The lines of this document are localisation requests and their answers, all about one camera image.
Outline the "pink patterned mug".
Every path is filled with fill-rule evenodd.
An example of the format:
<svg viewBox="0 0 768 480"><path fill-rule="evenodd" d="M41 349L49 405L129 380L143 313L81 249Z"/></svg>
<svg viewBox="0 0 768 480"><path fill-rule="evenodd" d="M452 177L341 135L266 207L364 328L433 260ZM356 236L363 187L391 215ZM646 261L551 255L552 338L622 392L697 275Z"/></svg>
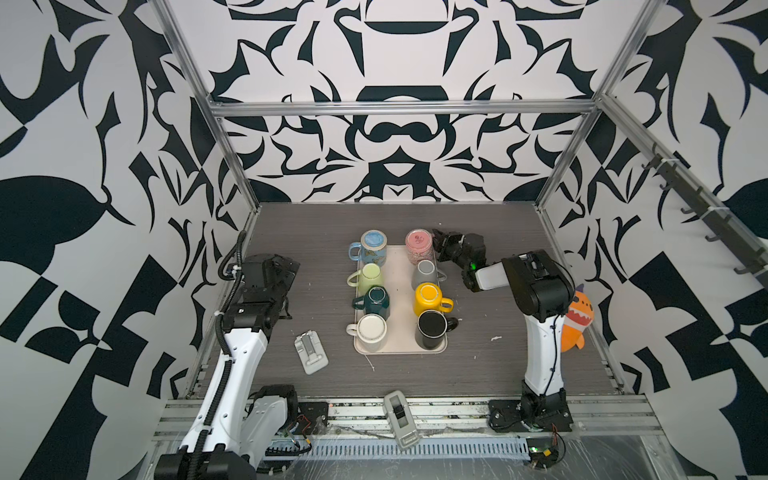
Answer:
<svg viewBox="0 0 768 480"><path fill-rule="evenodd" d="M433 235L425 229L414 229L405 237L409 261L417 265L423 260L434 260Z"/></svg>

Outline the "blue butterfly mug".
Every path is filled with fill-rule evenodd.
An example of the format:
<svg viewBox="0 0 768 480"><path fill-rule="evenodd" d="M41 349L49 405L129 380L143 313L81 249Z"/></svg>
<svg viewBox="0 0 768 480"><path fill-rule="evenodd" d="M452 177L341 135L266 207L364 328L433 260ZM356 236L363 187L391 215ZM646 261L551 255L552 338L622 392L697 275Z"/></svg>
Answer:
<svg viewBox="0 0 768 480"><path fill-rule="evenodd" d="M380 230L366 231L358 242L349 245L348 256L353 262L383 266L387 260L386 235Z"/></svg>

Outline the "light green mug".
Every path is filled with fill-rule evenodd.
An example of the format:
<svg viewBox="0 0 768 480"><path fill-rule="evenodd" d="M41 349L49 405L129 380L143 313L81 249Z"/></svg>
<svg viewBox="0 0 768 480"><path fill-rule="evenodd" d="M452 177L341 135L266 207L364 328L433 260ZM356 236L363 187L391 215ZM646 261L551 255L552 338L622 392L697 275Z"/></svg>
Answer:
<svg viewBox="0 0 768 480"><path fill-rule="evenodd" d="M373 287L383 286L381 267L375 263L366 263L347 278L347 285L354 288L358 296L366 294Z"/></svg>

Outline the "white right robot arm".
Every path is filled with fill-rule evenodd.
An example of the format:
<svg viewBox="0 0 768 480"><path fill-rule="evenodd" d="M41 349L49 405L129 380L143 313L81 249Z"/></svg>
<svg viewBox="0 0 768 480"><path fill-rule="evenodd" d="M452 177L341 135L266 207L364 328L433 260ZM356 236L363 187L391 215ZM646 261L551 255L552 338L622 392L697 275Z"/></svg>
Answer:
<svg viewBox="0 0 768 480"><path fill-rule="evenodd" d="M576 293L568 270L544 250L489 263L481 235L438 229L432 234L436 260L456 264L465 287L473 292L507 287L524 316L527 365L521 397L491 400L489 427L499 433L568 429L572 418L561 349L566 314Z"/></svg>

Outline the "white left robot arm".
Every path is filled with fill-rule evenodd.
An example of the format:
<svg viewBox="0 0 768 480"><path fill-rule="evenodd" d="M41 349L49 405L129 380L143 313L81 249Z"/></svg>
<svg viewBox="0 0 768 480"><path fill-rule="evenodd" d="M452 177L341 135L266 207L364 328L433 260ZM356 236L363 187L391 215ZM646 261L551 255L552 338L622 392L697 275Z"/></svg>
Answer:
<svg viewBox="0 0 768 480"><path fill-rule="evenodd" d="M255 479L274 436L298 416L294 386L251 388L275 325L290 316L300 265L279 254L244 255L245 237L239 233L218 269L231 288L214 314L213 384L178 450L158 459L156 479Z"/></svg>

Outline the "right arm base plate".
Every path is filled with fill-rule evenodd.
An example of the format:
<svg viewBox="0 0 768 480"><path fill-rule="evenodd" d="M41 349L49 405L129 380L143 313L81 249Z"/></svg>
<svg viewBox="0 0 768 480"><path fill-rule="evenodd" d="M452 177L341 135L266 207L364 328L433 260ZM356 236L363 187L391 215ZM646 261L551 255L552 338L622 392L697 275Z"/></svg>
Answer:
<svg viewBox="0 0 768 480"><path fill-rule="evenodd" d="M573 416L568 406L556 400L545 402L532 397L520 400L490 400L488 425L498 433L570 432Z"/></svg>

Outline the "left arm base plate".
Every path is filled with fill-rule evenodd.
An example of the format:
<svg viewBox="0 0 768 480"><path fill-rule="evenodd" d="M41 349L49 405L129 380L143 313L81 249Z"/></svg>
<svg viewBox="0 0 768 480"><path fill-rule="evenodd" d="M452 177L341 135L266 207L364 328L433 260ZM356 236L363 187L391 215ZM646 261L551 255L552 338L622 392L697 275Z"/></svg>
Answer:
<svg viewBox="0 0 768 480"><path fill-rule="evenodd" d="M298 403L277 396L250 399L243 411L243 420L261 417L259 433L281 435L313 435L327 426L327 402Z"/></svg>

